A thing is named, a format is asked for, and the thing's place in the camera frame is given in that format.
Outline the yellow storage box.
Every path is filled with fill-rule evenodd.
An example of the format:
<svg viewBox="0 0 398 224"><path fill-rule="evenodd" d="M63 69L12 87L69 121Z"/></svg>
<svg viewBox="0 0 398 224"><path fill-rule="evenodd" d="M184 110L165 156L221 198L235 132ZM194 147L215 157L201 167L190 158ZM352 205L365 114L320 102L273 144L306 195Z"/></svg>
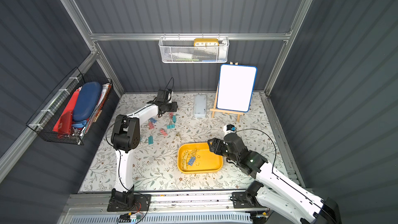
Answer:
<svg viewBox="0 0 398 224"><path fill-rule="evenodd" d="M193 166L182 163L182 153L185 150L190 151L191 157L196 157ZM178 150L177 166L178 170L184 174L215 173L223 167L223 158L210 152L206 142L183 144Z"/></svg>

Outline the yellow binder clip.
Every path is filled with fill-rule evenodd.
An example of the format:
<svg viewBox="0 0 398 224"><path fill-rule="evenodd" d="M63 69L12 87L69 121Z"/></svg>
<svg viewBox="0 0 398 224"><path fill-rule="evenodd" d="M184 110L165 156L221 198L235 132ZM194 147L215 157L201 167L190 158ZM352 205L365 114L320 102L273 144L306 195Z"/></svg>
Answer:
<svg viewBox="0 0 398 224"><path fill-rule="evenodd" d="M188 151L188 150L185 150L183 153L182 153L182 163L188 163L188 161L190 160L190 151Z"/></svg>

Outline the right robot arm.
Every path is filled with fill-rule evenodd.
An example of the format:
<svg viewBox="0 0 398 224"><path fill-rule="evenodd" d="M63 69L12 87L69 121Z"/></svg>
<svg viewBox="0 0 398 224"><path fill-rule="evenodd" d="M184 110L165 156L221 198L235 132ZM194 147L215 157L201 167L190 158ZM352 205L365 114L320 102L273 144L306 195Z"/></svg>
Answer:
<svg viewBox="0 0 398 224"><path fill-rule="evenodd" d="M338 204L323 199L293 182L260 153L250 150L237 135L234 125L224 126L224 137L208 140L209 151L225 157L241 172L253 178L243 199L232 196L233 202L251 207L267 207L294 224L340 224Z"/></svg>

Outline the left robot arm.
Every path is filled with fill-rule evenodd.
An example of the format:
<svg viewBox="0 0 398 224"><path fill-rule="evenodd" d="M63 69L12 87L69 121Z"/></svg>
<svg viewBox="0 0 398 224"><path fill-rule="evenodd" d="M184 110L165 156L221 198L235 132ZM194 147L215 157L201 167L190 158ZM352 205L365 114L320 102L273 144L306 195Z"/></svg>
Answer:
<svg viewBox="0 0 398 224"><path fill-rule="evenodd" d="M178 104L173 101L173 90L159 90L154 100L146 103L142 108L126 115L118 115L115 119L110 142L116 151L117 171L114 189L116 192L132 191L132 160L134 149L140 144L142 123L165 113L174 113Z"/></svg>

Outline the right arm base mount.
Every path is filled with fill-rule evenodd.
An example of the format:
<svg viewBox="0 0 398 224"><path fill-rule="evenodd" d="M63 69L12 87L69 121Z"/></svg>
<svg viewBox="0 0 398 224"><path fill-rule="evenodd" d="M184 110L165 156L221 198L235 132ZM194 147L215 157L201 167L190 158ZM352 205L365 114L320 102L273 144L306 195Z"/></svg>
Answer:
<svg viewBox="0 0 398 224"><path fill-rule="evenodd" d="M268 208L268 206L261 205L255 197L247 196L246 192L243 191L232 192L230 200L234 208Z"/></svg>

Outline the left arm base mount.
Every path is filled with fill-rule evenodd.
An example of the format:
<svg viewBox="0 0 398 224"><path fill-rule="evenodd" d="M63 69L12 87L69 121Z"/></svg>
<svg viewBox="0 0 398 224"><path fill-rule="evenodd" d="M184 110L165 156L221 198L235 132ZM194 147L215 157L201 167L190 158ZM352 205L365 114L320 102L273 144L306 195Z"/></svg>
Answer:
<svg viewBox="0 0 398 224"><path fill-rule="evenodd" d="M107 211L108 212L137 212L148 211L150 206L151 195L141 194L133 191L119 192L116 189L112 190L111 198L109 199Z"/></svg>

